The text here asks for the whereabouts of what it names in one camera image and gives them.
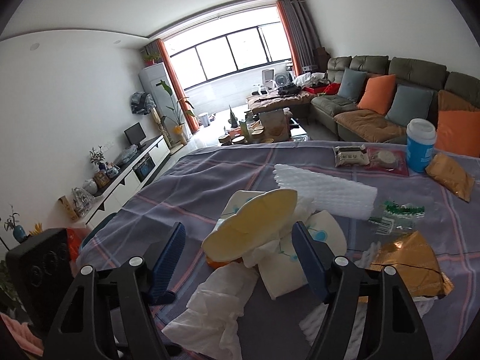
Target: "sofa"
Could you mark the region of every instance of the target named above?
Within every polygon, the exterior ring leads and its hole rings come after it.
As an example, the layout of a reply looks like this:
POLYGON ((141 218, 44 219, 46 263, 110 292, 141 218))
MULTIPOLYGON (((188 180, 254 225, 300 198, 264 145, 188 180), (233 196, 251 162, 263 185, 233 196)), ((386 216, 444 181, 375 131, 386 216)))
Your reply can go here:
MULTIPOLYGON (((398 85, 404 85, 433 92, 427 119, 435 127, 438 121, 440 90, 460 96, 480 108, 480 80, 461 73, 449 73, 445 65, 397 57, 390 61, 388 56, 379 55, 338 57, 328 62, 328 79, 333 83, 341 83, 346 68, 367 72, 365 85, 369 78, 395 74, 395 91, 398 85)), ((358 103, 339 95, 320 95, 312 99, 310 117, 335 133, 339 140, 402 144, 407 142, 404 126, 387 120, 384 115, 375 111, 359 109, 358 103)))

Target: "purple plaid bedsheet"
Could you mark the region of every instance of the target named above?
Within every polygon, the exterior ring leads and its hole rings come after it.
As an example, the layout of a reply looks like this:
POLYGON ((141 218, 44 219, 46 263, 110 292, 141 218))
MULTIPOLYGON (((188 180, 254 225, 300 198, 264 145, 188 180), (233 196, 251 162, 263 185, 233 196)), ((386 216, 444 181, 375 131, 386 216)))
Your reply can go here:
MULTIPOLYGON (((426 214, 417 223, 417 230, 432 246, 441 269, 455 285, 452 293, 437 300, 423 318, 434 358, 445 359, 480 307, 477 297, 480 273, 478 184, 474 186, 471 202, 466 203, 426 175, 413 173, 405 178, 361 168, 335 168, 332 147, 336 145, 337 142, 285 142, 195 151, 135 195, 85 246, 78 264, 93 264, 98 270, 119 266, 131 256, 142 255, 148 245, 158 240, 157 234, 177 221, 182 222, 187 230, 187 242, 170 282, 178 300, 172 305, 152 308, 154 321, 161 330, 185 310, 196 287, 212 272, 200 245, 234 192, 277 188, 272 173, 275 164, 289 164, 359 181, 378 188, 376 205, 394 200, 399 204, 425 206, 426 214)), ((401 145, 373 146, 405 149, 401 145)), ((465 156, 455 156, 455 159, 480 179, 479 159, 465 156)), ((336 219, 345 233, 348 256, 352 259, 368 249, 371 242, 392 240, 375 234, 373 225, 366 221, 336 219)), ((298 324, 319 303, 308 286, 271 300, 259 278, 245 307, 245 315, 238 320, 243 358, 306 358, 310 347, 298 324)), ((192 352, 181 357, 204 358, 192 352)))

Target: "white lid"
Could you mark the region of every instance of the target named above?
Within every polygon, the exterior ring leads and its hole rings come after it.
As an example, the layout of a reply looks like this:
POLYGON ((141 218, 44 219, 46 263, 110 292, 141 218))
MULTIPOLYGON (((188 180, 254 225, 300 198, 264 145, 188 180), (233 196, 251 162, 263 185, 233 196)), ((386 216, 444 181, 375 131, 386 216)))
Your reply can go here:
POLYGON ((406 126, 406 134, 422 145, 433 145, 437 140, 435 126, 425 119, 412 119, 406 126))

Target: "bubble wrap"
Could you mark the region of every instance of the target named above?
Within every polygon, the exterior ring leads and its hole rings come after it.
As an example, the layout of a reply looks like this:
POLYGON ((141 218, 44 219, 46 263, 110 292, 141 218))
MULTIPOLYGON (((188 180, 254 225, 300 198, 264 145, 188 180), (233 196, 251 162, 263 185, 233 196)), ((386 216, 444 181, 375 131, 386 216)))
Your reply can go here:
POLYGON ((292 188, 299 196, 313 198, 318 211, 367 220, 374 209, 375 187, 282 164, 275 165, 273 173, 280 187, 292 188))
MULTIPOLYGON (((370 248, 363 252, 360 260, 355 262, 355 265, 359 268, 368 268, 370 263, 377 255, 378 249, 380 249, 380 242, 377 244, 372 243, 370 248)), ((419 297, 413 299, 421 318, 430 311, 436 299, 436 297, 419 297)), ((362 342, 363 328, 365 326, 365 318, 367 315, 367 306, 367 303, 358 303, 357 305, 352 334, 350 336, 349 345, 345 352, 344 360, 356 359, 358 356, 360 343, 362 342)), ((321 304, 299 323, 299 326, 310 345, 314 344, 318 331, 320 330, 320 326, 322 325, 322 321, 325 318, 327 307, 328 306, 326 304, 321 304)))

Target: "drawer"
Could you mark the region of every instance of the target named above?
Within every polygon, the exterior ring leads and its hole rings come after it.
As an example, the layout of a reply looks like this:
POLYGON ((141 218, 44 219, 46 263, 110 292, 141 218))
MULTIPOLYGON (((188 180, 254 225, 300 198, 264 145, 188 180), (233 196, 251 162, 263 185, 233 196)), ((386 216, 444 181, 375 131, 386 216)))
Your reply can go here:
POLYGON ((90 218, 90 220, 87 222, 88 225, 90 225, 92 228, 97 227, 101 221, 103 221, 107 216, 110 214, 117 212, 119 209, 122 208, 120 203, 117 201, 117 199, 113 196, 110 195, 107 197, 103 205, 100 206, 101 208, 103 207, 104 209, 98 209, 95 214, 90 218))
POLYGON ((112 192, 112 195, 115 197, 120 206, 123 207, 123 205, 128 202, 133 195, 135 195, 135 192, 138 190, 139 186, 140 181, 138 180, 137 175, 134 171, 131 171, 123 179, 123 183, 120 182, 119 185, 116 186, 112 192))
POLYGON ((148 152, 148 154, 150 154, 152 157, 155 165, 158 165, 170 154, 170 150, 165 143, 165 140, 162 139, 158 143, 158 147, 154 146, 153 149, 148 152))

